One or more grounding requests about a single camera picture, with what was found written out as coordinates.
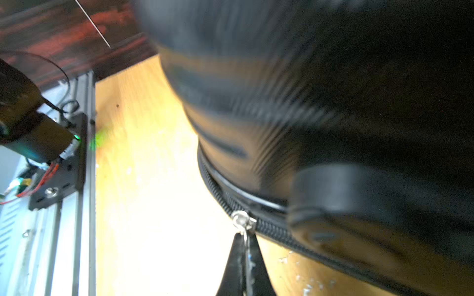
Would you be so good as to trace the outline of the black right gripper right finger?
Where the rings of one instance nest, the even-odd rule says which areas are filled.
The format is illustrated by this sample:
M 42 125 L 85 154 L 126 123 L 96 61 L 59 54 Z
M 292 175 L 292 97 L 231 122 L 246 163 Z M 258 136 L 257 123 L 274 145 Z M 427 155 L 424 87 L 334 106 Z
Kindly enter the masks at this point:
M 275 296 L 257 237 L 254 233 L 245 233 L 245 295 Z

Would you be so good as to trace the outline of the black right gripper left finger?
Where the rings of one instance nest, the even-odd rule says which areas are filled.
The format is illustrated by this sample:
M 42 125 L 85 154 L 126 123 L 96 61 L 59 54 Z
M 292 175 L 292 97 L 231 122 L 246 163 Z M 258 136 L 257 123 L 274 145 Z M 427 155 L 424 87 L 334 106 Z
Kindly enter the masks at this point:
M 236 233 L 216 296 L 243 296 L 246 291 L 244 237 Z

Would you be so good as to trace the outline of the silver zipper pull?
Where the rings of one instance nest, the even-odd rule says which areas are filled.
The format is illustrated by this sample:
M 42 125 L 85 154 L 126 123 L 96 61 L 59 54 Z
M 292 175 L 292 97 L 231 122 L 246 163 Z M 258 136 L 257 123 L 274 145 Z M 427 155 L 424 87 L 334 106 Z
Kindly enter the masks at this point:
M 250 216 L 244 210 L 236 210 L 232 212 L 231 219 L 234 227 L 242 235 L 255 232 L 257 220 Z

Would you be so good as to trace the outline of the black hard-shell suitcase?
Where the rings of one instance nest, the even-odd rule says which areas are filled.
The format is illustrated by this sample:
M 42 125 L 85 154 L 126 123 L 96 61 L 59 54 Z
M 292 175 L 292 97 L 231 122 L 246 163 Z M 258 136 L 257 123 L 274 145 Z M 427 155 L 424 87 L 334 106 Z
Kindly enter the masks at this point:
M 227 212 L 393 293 L 474 293 L 472 1 L 133 8 Z

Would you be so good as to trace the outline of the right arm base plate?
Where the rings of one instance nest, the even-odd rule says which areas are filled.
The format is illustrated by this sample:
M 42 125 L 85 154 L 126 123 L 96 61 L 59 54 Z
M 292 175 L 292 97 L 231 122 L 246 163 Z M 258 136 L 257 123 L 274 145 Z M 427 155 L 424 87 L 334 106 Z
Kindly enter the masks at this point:
M 62 161 L 54 176 L 32 194 L 29 210 L 41 210 L 62 201 L 83 188 L 86 169 L 86 147 L 88 144 L 88 116 L 78 113 L 70 118 L 75 125 L 70 131 L 80 138 L 79 148 L 72 156 Z

